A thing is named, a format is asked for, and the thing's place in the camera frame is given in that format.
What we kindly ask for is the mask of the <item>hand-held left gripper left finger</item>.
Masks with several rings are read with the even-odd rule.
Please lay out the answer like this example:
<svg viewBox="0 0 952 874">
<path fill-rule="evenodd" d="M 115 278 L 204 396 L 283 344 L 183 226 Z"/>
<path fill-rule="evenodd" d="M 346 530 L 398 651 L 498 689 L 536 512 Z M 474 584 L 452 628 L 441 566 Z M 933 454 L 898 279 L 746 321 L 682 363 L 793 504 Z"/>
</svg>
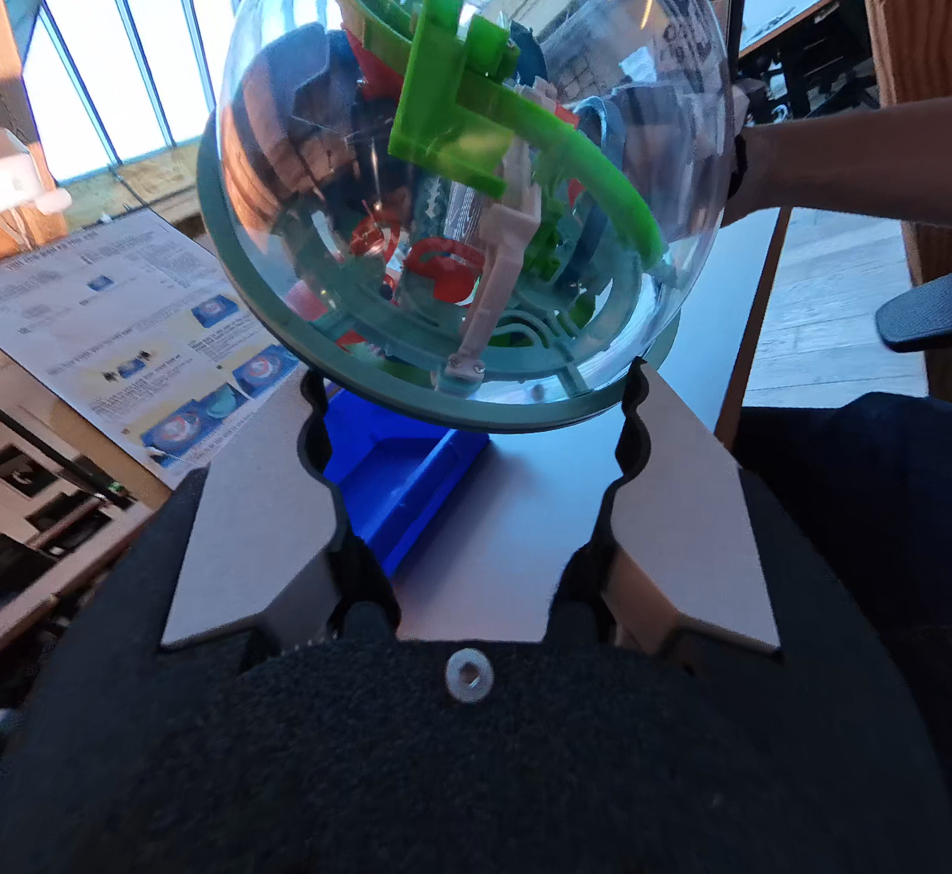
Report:
<svg viewBox="0 0 952 874">
<path fill-rule="evenodd" d="M 341 595 L 329 564 L 348 519 L 306 455 L 316 414 L 293 371 L 211 460 L 162 648 L 258 630 L 280 651 L 327 639 Z"/>
</svg>

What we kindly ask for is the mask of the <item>wooden post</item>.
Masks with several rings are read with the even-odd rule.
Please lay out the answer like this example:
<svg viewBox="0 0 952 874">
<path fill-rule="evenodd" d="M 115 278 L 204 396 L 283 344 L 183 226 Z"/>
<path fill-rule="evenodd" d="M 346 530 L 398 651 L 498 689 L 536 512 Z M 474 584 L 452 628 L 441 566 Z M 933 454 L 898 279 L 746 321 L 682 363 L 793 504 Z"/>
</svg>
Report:
<svg viewBox="0 0 952 874">
<path fill-rule="evenodd" d="M 864 0 L 881 104 L 951 95 L 951 0 Z"/>
</svg>

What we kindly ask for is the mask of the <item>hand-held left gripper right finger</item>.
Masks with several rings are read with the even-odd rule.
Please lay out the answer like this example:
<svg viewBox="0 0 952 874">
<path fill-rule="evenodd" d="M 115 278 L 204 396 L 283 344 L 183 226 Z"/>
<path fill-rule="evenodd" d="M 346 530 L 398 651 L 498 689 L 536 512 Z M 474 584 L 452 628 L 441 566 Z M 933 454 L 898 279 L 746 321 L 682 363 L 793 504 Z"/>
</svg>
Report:
<svg viewBox="0 0 952 874">
<path fill-rule="evenodd" d="M 623 412 L 623 478 L 607 496 L 603 591 L 616 622 L 650 655 L 682 632 L 779 650 L 735 458 L 641 359 L 629 368 Z"/>
</svg>

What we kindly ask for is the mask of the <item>person's right forearm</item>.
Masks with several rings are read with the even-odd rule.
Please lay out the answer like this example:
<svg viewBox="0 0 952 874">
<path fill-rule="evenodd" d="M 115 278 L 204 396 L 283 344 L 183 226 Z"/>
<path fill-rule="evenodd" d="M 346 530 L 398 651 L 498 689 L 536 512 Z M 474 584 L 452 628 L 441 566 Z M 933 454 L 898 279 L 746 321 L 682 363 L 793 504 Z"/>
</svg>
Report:
<svg viewBox="0 0 952 874">
<path fill-rule="evenodd" d="M 745 127 L 721 224 L 803 208 L 951 226 L 951 98 Z"/>
</svg>

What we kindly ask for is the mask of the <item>large grid window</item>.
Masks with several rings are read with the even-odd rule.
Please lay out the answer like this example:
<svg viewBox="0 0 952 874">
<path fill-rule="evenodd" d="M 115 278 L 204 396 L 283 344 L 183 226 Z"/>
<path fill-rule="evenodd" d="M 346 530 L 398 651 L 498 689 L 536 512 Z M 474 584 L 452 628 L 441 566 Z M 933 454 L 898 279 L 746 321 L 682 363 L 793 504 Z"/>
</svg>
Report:
<svg viewBox="0 0 952 874">
<path fill-rule="evenodd" d="M 57 181 L 196 139 L 243 0 L 4 0 Z"/>
</svg>

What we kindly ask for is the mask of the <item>blue plastic bin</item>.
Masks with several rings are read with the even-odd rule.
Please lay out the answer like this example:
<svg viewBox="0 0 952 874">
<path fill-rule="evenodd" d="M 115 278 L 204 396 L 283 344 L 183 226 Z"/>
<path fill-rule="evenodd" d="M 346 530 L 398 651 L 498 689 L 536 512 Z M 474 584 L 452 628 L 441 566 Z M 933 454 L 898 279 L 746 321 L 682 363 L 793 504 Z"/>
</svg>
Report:
<svg viewBox="0 0 952 874">
<path fill-rule="evenodd" d="M 402 416 L 345 391 L 328 401 L 331 455 L 324 475 L 339 487 L 353 531 L 392 578 L 489 436 Z"/>
</svg>

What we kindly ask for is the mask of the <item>clear plastic maze ball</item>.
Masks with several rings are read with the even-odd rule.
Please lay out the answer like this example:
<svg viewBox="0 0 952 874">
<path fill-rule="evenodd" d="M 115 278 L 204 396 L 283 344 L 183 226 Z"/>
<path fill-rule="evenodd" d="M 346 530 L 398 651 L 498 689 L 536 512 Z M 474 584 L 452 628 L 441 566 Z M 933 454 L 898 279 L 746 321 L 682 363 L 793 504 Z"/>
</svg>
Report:
<svg viewBox="0 0 952 874">
<path fill-rule="evenodd" d="M 727 49 L 712 1 L 243 0 L 198 161 L 232 286 L 403 414 L 598 416 L 722 221 L 740 16 Z"/>
</svg>

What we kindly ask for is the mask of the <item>printed instruction sheet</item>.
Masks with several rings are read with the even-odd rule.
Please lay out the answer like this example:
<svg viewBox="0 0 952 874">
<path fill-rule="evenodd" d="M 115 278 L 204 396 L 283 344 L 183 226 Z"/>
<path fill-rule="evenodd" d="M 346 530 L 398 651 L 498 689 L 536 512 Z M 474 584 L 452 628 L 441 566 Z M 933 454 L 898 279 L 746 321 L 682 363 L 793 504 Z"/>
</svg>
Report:
<svg viewBox="0 0 952 874">
<path fill-rule="evenodd" d="M 141 211 L 2 261 L 13 362 L 174 489 L 301 367 L 217 258 Z"/>
</svg>

